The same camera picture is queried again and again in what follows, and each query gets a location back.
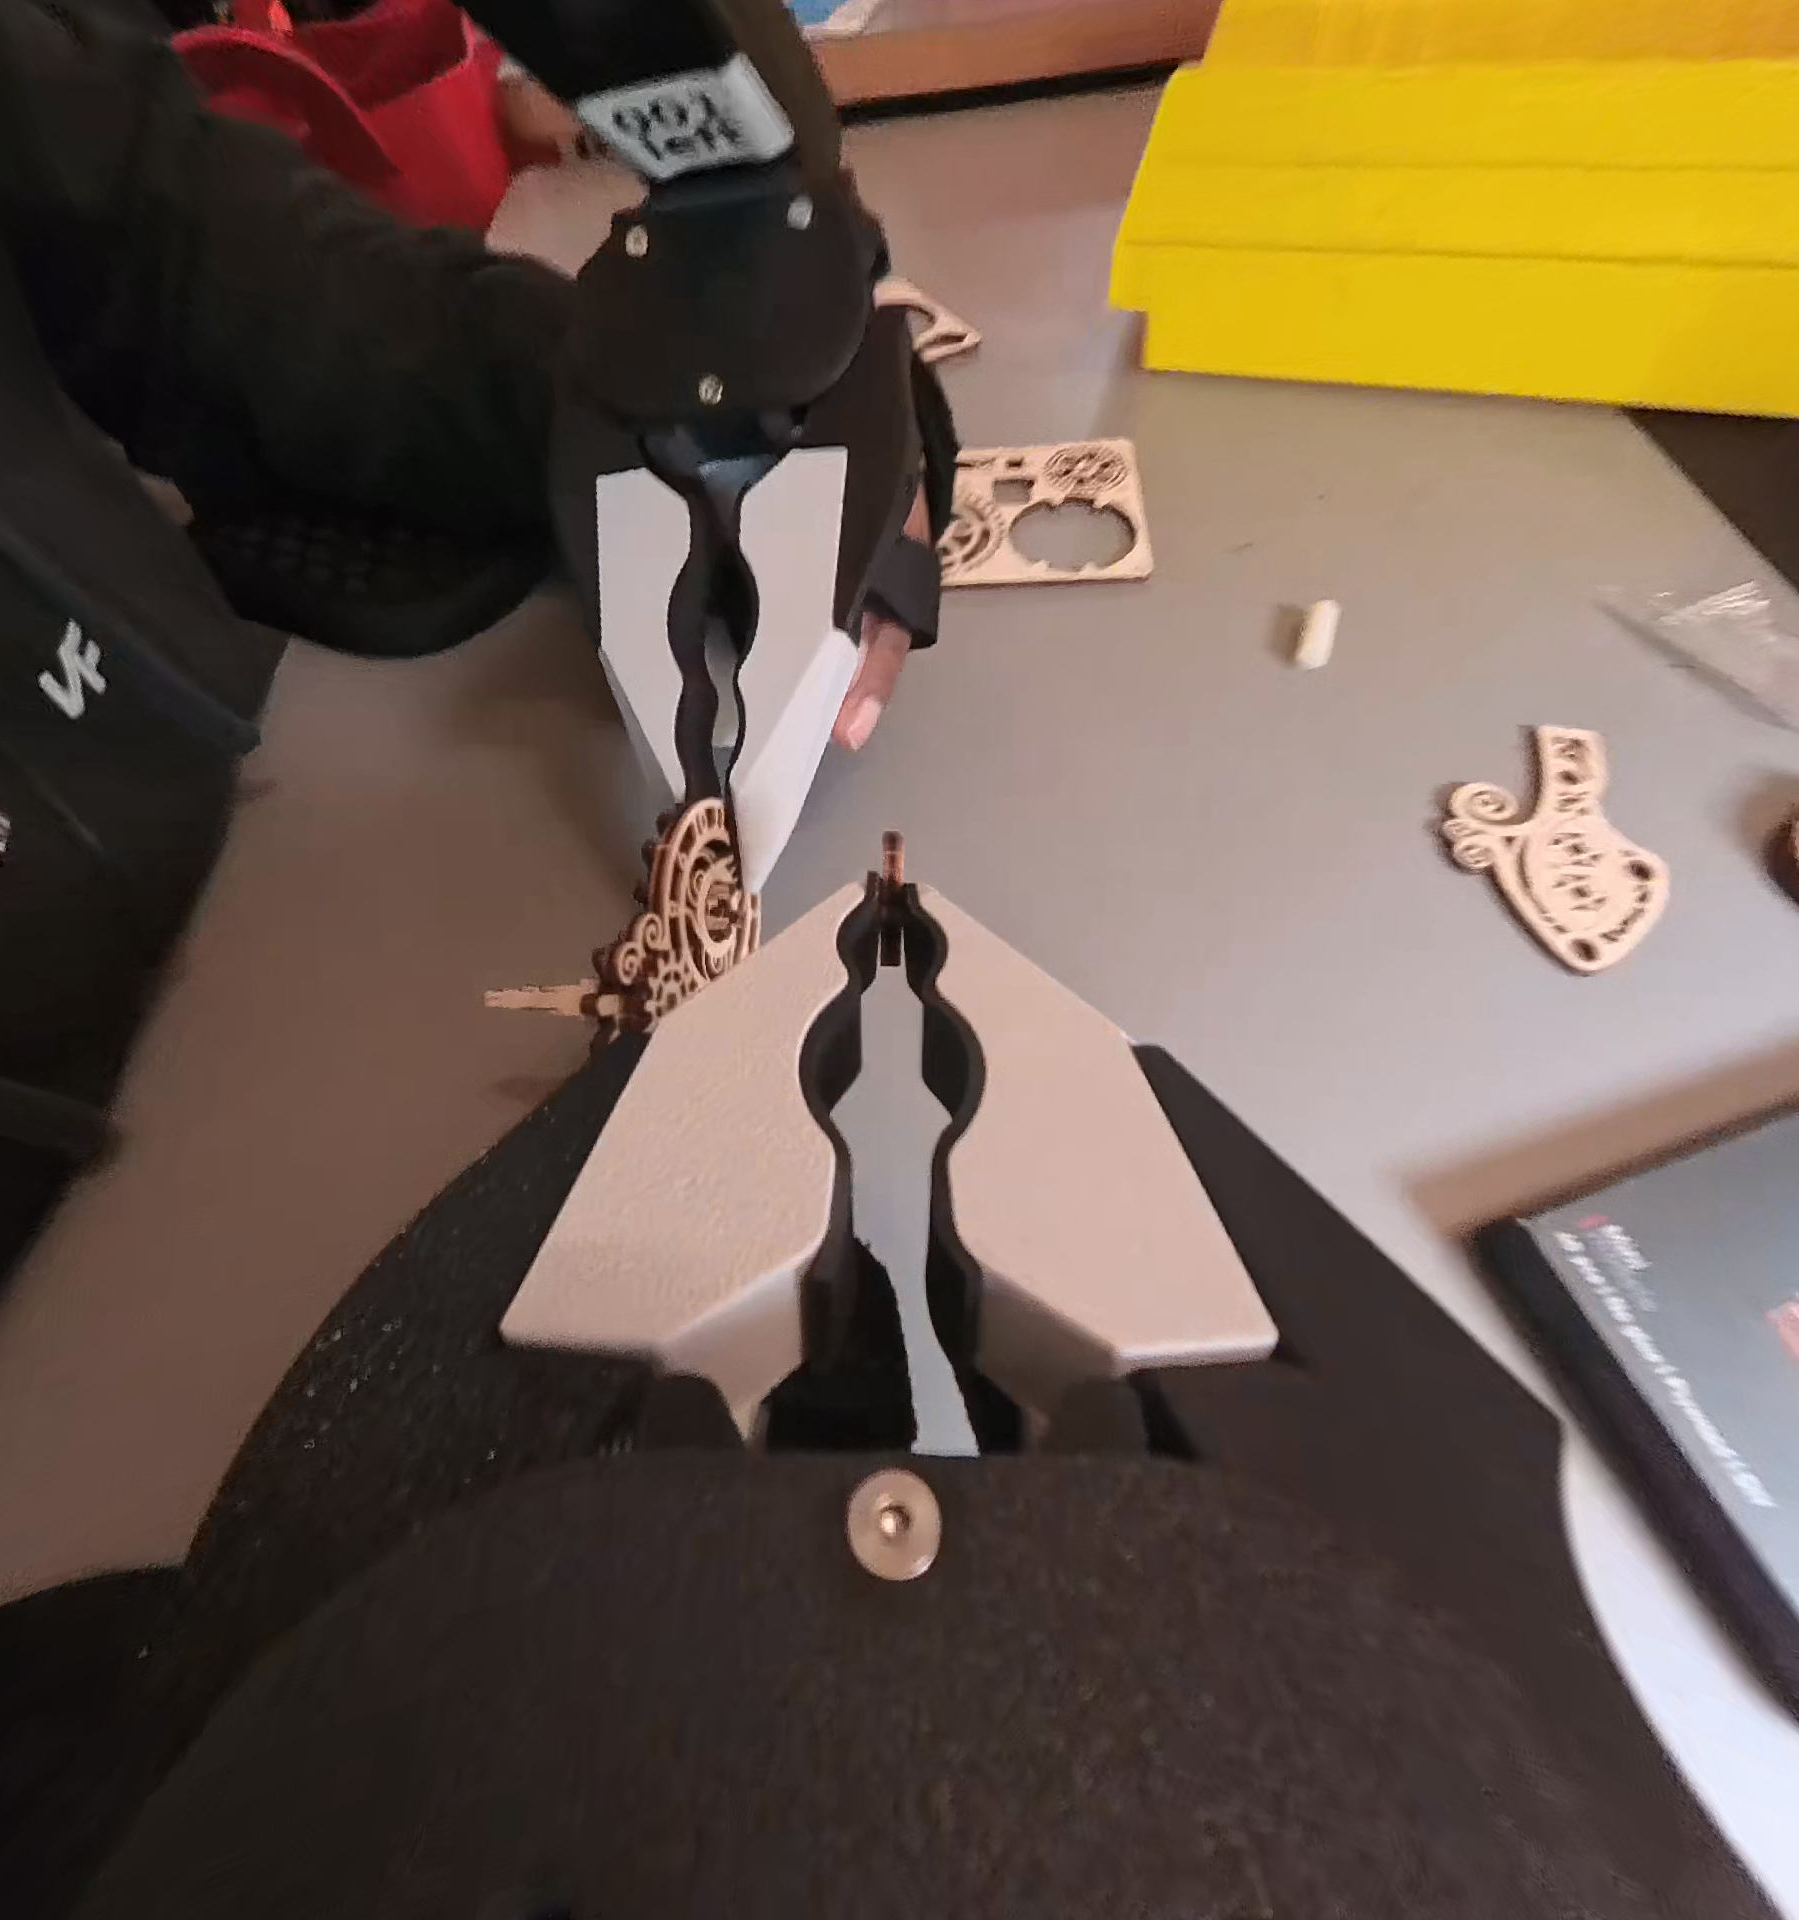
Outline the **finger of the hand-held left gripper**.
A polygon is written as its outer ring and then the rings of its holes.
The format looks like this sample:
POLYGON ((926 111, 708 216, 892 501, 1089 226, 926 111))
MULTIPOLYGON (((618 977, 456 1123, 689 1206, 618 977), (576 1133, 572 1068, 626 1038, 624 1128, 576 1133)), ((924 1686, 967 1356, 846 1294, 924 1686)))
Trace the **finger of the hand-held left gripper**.
POLYGON ((767 886, 786 851, 857 672, 861 649, 835 614, 846 481, 844 447, 805 447, 737 507, 756 619, 735 668, 739 731, 726 790, 747 889, 767 886))
POLYGON ((719 695, 707 660, 711 571, 691 504, 646 468, 604 475, 598 660, 628 737, 674 803, 721 795, 719 695))

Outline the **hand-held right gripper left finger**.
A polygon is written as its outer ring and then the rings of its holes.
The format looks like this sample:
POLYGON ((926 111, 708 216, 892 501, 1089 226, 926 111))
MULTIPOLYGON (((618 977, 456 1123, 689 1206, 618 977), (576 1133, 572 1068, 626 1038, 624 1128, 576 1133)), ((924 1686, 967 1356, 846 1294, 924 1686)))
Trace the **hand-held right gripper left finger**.
POLYGON ((847 990, 847 886, 653 1028, 502 1313, 512 1348, 711 1382, 744 1436, 806 1357, 837 1152, 802 1049, 847 990))

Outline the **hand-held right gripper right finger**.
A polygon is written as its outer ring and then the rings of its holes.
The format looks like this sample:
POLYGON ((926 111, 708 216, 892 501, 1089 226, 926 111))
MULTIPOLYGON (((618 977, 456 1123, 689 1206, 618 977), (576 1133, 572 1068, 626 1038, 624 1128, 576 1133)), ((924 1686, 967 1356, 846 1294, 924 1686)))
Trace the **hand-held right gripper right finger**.
POLYGON ((911 887, 935 1144, 926 1291, 983 1449, 1082 1387, 1259 1363, 1279 1333, 1134 1044, 911 887))

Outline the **wooden gear assembly with pegs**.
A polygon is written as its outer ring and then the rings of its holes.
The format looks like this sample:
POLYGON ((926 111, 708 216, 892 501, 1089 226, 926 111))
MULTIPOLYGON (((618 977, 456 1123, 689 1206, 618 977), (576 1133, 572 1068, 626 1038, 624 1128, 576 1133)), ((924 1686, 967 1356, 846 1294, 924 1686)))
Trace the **wooden gear assembly with pegs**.
POLYGON ((624 929, 596 947, 576 983, 491 990, 493 1013, 584 1020, 594 1045, 646 1038, 669 1013, 729 977, 760 942, 760 902, 739 874, 723 800, 660 817, 646 845, 646 879, 624 929))

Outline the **wooden puzzle sheet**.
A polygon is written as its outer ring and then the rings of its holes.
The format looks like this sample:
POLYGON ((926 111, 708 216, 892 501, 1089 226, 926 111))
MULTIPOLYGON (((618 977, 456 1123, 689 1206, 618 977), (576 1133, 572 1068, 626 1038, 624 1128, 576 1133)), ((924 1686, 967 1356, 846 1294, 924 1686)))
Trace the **wooden puzzle sheet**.
POLYGON ((878 281, 874 301, 881 310, 901 314, 909 329, 911 353, 926 368, 971 358, 983 345, 978 326, 907 279, 886 276, 878 281))
POLYGON ((937 545, 943 588, 1137 585, 1153 577, 1130 439, 971 447, 937 545))

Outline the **person's left forearm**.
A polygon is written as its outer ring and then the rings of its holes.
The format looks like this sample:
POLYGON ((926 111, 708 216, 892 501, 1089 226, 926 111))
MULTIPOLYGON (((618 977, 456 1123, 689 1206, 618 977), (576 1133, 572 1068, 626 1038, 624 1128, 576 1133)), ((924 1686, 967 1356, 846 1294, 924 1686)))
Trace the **person's left forearm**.
POLYGON ((414 226, 204 103, 126 39, 143 111, 119 266, 134 399, 115 437, 191 514, 306 505, 551 550, 551 428, 576 284, 414 226))

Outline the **person's left hand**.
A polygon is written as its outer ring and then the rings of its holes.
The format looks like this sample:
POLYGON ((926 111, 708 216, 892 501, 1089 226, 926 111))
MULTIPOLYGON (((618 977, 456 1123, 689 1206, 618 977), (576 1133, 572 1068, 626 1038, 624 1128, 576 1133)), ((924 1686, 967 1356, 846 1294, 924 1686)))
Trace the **person's left hand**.
POLYGON ((911 660, 911 634, 894 617, 867 612, 861 623, 861 655, 834 723, 834 743, 857 753, 873 738, 911 660))

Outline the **black textured seat cushion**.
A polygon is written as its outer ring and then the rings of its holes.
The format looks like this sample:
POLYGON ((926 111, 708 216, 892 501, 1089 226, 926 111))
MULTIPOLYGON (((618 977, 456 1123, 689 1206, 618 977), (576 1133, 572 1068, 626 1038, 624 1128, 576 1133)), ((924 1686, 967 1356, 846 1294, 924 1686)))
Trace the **black textured seat cushion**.
POLYGON ((198 510, 188 539, 243 619, 360 660, 448 652, 517 612, 551 570, 543 541, 299 504, 198 510))

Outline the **red plastic stool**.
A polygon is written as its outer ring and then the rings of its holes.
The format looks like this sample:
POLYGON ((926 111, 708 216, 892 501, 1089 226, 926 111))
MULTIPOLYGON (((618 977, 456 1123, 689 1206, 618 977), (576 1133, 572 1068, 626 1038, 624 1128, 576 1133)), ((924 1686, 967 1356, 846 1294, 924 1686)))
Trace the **red plastic stool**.
POLYGON ((208 104, 283 134, 373 205, 484 236, 512 186, 498 46, 448 2, 381 2, 295 24, 230 5, 173 38, 208 104))

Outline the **ornate wooden teardrop piece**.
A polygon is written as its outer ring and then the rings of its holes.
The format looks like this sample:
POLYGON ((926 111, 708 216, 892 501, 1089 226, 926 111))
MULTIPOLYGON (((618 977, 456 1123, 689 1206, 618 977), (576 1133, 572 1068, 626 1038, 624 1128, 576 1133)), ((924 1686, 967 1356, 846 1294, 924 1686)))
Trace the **ornate wooden teardrop piece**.
POLYGON ((1513 921, 1566 973, 1608 973, 1665 916, 1668 867, 1608 819, 1598 731, 1544 723, 1532 729, 1532 753, 1530 800, 1462 784, 1445 798, 1439 843, 1456 868, 1491 881, 1513 921))

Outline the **person's black printed hoodie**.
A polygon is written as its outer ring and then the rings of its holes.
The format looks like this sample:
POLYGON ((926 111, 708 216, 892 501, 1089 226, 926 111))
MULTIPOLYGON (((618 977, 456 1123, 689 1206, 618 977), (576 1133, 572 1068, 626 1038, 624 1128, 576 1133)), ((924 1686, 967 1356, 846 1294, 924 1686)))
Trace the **person's black printed hoodie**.
MULTIPOLYGON (((0 197, 50 184, 32 77, 0 49, 0 197)), ((72 404, 21 263, 0 213, 0 1288, 111 1144, 283 651, 72 404)))

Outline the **black puzzle box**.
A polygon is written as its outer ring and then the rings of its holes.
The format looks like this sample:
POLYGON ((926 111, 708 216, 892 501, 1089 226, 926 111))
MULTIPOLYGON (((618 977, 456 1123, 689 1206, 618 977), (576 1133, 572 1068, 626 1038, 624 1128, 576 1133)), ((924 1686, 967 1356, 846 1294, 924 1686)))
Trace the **black puzzle box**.
POLYGON ((1473 1249, 1799 1724, 1799 1102, 1481 1227, 1473 1249))

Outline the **yellow plastic bin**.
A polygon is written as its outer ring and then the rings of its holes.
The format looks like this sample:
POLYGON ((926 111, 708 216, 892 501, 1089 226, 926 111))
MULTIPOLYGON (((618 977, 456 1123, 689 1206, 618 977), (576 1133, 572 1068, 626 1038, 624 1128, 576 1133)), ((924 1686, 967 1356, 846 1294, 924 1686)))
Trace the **yellow plastic bin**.
POLYGON ((1799 421, 1799 2, 1224 5, 1108 298, 1153 373, 1799 421))

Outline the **clear plastic bag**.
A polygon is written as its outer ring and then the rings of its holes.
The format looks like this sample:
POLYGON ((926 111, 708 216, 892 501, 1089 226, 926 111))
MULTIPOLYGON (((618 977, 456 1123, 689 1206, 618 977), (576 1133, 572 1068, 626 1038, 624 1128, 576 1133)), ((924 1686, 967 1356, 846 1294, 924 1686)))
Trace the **clear plastic bag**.
POLYGON ((1799 633, 1755 583, 1702 598, 1605 588, 1602 608, 1737 710, 1799 731, 1799 633))

